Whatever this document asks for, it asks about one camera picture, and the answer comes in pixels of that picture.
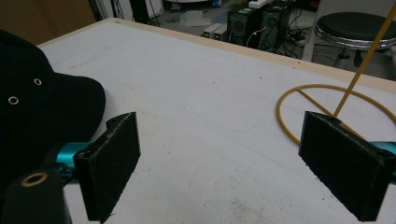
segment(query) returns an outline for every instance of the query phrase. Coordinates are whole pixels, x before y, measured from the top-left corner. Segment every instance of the cap brim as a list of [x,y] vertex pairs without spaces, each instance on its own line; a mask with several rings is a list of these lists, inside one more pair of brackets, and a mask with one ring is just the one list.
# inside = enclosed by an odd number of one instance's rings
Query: cap brim
[[98,128],[106,106],[102,85],[88,77],[54,74],[57,89],[48,101],[0,143],[2,183],[32,171],[47,152],[62,142],[88,142]]

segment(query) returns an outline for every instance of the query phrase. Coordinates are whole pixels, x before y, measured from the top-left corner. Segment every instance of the yellow cable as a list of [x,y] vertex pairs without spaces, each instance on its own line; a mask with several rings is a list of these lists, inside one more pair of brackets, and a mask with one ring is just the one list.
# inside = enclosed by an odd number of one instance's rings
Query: yellow cable
[[[299,86],[299,87],[295,87],[291,90],[286,91],[278,100],[277,105],[276,105],[276,117],[277,120],[281,126],[281,128],[283,129],[283,131],[286,133],[286,135],[297,145],[300,145],[300,140],[297,139],[297,137],[295,137],[287,128],[287,126],[285,125],[285,123],[283,122],[282,116],[280,114],[280,107],[284,101],[284,99],[290,95],[292,92],[297,91],[299,92],[302,96],[304,96],[306,99],[308,99],[311,103],[313,103],[314,105],[316,105],[319,109],[321,109],[323,112],[325,112],[327,115],[335,117],[334,114],[330,113],[329,110],[327,110],[324,106],[320,105],[319,103],[317,103],[314,99],[312,99],[309,95],[307,95],[305,92],[303,92],[303,89],[312,89],[312,88],[323,88],[323,89],[330,89],[330,90],[336,90],[336,91],[347,91],[346,88],[342,88],[342,87],[338,87],[338,86],[332,86],[332,85],[327,85],[327,84],[308,84],[308,85],[303,85],[303,86]],[[378,109],[380,109],[382,112],[384,112],[395,124],[396,124],[396,116],[390,111],[388,110],[385,106],[381,105],[378,101],[364,95],[361,94],[357,91],[350,91],[351,94],[360,97],[361,99],[371,103],[372,105],[376,106]],[[346,127],[347,129],[349,129],[351,132],[353,132],[354,134],[358,135],[355,131],[353,131],[352,129],[350,129],[347,125],[345,125],[344,123],[344,127]]]

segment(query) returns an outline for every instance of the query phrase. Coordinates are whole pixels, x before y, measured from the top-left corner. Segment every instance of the cap eyelet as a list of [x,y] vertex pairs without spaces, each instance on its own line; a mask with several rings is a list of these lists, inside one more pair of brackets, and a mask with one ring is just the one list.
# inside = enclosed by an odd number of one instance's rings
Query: cap eyelet
[[11,105],[17,105],[20,102],[20,100],[16,96],[11,96],[11,97],[8,98],[8,102]]
[[41,84],[43,84],[43,83],[41,82],[40,79],[35,78],[35,84],[36,84],[37,86],[41,86]]

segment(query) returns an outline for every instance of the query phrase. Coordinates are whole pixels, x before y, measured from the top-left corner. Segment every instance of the black box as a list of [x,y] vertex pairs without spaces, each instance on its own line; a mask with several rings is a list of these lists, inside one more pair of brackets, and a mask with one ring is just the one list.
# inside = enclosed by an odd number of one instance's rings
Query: black box
[[257,47],[258,35],[250,36],[260,30],[262,9],[239,7],[228,12],[227,30],[229,42]]
[[376,221],[396,165],[393,153],[361,139],[339,119],[306,111],[299,155],[359,221]]
[[273,2],[263,9],[259,49],[277,49],[289,28],[291,6],[286,2]]

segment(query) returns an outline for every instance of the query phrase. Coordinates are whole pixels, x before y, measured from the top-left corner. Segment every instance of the white table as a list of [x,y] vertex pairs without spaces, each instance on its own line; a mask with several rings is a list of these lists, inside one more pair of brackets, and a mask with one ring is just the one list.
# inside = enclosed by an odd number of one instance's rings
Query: white table
[[[110,19],[45,43],[57,72],[106,89],[104,121],[135,111],[142,156],[107,223],[359,223],[313,175],[276,121],[276,102],[303,84],[346,87],[346,71],[199,36]],[[396,111],[396,83],[362,76],[356,91]],[[342,93],[309,92],[334,111]],[[282,107],[300,136],[305,110]],[[388,118],[356,98],[340,119],[367,140],[396,141]],[[93,139],[105,130],[100,126]],[[79,186],[64,189],[89,223]],[[389,186],[377,223],[395,223]]]

